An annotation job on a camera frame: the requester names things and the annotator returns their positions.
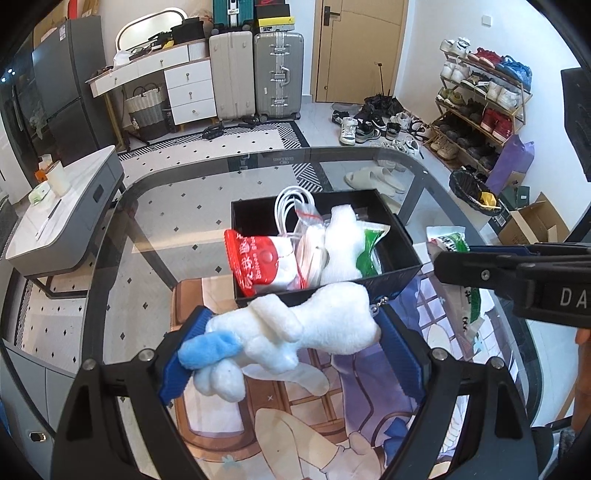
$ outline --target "black refrigerator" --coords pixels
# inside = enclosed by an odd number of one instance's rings
[[[64,165],[116,143],[105,101],[86,83],[105,66],[100,17],[67,20],[33,51],[45,119]]]

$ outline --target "teal suitcase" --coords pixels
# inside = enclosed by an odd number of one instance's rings
[[[254,0],[213,0],[213,24],[217,31],[251,30],[255,18]]]

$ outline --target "beige suitcase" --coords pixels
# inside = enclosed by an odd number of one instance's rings
[[[230,32],[209,39],[217,116],[232,120],[255,114],[251,32]]]

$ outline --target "silver suitcase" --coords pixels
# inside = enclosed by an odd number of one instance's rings
[[[300,117],[304,37],[294,32],[255,36],[256,111],[267,118]]]

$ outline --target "red snack package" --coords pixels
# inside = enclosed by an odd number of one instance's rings
[[[305,288],[289,238],[226,230],[224,242],[230,268],[247,297]]]

